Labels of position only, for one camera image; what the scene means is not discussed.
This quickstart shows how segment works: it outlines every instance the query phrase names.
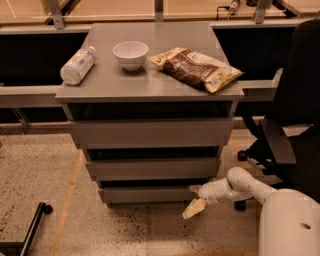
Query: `speckled floor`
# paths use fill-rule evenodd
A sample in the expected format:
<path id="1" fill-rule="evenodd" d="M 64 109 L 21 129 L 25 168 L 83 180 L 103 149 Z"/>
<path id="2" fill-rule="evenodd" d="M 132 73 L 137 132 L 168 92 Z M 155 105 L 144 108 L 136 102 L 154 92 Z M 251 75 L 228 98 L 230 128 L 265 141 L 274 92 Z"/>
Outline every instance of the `speckled floor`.
<path id="1" fill-rule="evenodd" d="M 32 256 L 216 255 L 257 250 L 260 208 L 254 200 L 248 201 L 244 212 L 222 202 L 190 220 L 181 217 L 183 203 L 108 208 L 69 134 L 51 129 L 18 133 L 0 130 L 0 242 L 23 241 L 42 201 L 54 211 L 40 222 L 29 250 Z M 242 166 L 263 179 L 254 163 L 236 159 L 236 151 L 253 141 L 246 129 L 233 131 L 223 150 L 219 177 L 233 166 Z"/>

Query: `white robotic arm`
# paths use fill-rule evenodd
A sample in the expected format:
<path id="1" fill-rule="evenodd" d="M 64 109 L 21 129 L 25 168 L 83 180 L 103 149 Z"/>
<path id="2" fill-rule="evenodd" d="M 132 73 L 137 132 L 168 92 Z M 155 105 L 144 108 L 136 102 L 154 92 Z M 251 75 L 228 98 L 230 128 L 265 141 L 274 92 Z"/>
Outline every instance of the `white robotic arm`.
<path id="1" fill-rule="evenodd" d="M 240 167 L 230 169 L 226 178 L 190 189 L 199 199 L 190 203 L 183 218 L 224 199 L 254 197 L 263 205 L 259 256 L 320 256 L 320 205 L 310 197 L 295 190 L 276 190 Z"/>

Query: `cabinet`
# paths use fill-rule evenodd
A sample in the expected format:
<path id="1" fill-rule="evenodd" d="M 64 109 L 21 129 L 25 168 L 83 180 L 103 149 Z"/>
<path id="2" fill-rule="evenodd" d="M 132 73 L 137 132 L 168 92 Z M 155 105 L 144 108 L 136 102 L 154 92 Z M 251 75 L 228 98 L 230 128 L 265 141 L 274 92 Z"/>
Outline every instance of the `cabinet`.
<path id="1" fill-rule="evenodd" d="M 226 61 L 208 23 L 94 24 L 84 47 L 96 48 L 96 64 L 79 86 L 63 84 L 56 100 L 103 202 L 191 200 L 188 186 L 217 174 L 242 91 L 235 81 L 210 95 L 148 61 L 124 71 L 112 48 L 128 40 L 149 45 L 150 55 L 182 46 Z"/>

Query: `gray countertop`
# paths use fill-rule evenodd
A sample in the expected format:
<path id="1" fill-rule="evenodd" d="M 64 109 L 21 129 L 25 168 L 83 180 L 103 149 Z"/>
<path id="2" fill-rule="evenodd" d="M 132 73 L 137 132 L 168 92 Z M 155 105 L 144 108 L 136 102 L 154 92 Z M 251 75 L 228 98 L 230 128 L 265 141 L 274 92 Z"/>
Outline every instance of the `gray countertop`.
<path id="1" fill-rule="evenodd" d="M 234 81 L 215 94 L 197 90 L 159 71 L 149 60 L 135 72 L 125 71 L 112 54 L 122 41 L 141 41 L 149 56 L 185 47 L 228 62 L 208 22 L 94 24 L 83 44 L 96 48 L 95 65 L 77 86 L 63 83 L 56 100 L 69 102 L 150 102 L 238 100 Z"/>

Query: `white bowl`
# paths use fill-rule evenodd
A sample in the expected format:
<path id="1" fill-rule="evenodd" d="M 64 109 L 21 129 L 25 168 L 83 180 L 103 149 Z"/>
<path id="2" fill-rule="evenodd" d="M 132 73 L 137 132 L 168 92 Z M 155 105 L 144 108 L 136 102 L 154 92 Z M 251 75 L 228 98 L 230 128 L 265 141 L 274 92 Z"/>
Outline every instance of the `white bowl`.
<path id="1" fill-rule="evenodd" d="M 149 47 L 138 41 L 126 41 L 113 47 L 113 54 L 120 65 L 129 70 L 139 69 L 146 61 Z"/>

